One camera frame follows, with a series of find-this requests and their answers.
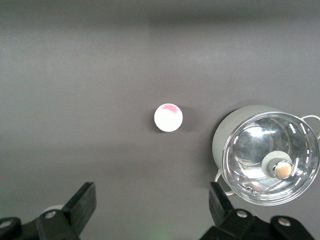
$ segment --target screw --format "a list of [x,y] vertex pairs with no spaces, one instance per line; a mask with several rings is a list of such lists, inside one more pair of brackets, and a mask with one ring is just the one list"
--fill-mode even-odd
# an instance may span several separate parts
[[288,219],[284,218],[284,217],[280,217],[278,219],[278,223],[280,223],[282,226],[285,226],[285,227],[290,227],[291,226],[291,223]]
[[56,215],[56,212],[55,212],[55,211],[50,211],[50,212],[48,212],[44,217],[45,217],[46,219],[51,219],[51,218],[53,218],[55,215]]
[[4,229],[5,227],[9,227],[12,224],[12,221],[4,221],[3,223],[0,224],[0,229]]
[[236,214],[237,214],[240,218],[243,218],[243,219],[245,219],[246,217],[248,217],[248,214],[247,214],[245,211],[243,211],[243,210],[238,210],[238,211],[236,211]]

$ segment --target pink residue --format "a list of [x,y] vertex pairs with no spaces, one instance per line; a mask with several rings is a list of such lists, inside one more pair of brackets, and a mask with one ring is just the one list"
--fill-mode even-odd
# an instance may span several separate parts
[[165,109],[165,110],[169,110],[170,112],[174,113],[174,114],[177,114],[178,113],[178,109],[176,106],[174,105],[171,105],[171,104],[167,104],[167,105],[164,105],[161,107],[162,109]]

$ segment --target small white cup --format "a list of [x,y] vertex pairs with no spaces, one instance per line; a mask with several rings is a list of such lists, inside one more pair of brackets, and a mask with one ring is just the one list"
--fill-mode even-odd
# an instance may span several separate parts
[[164,132],[177,130],[183,121],[183,114],[179,107],[172,103],[165,103],[154,113],[155,125]]

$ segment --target gray tabletop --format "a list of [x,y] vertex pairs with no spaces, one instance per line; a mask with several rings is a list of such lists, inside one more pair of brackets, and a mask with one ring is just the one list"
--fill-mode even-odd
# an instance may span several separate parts
[[[83,240],[199,239],[213,225],[219,122],[251,104],[320,115],[319,12],[314,1],[0,1],[0,218],[26,223],[94,181]],[[175,132],[153,122],[164,103],[183,112]],[[230,200],[320,239],[319,186],[279,206]]]

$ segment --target stainless steel pot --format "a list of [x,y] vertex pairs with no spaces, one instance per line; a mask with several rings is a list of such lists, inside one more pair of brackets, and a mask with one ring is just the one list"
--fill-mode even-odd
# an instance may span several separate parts
[[258,205],[279,205],[301,195],[319,170],[320,132],[279,109],[251,105],[228,115],[218,126],[212,152],[220,176],[236,193]]

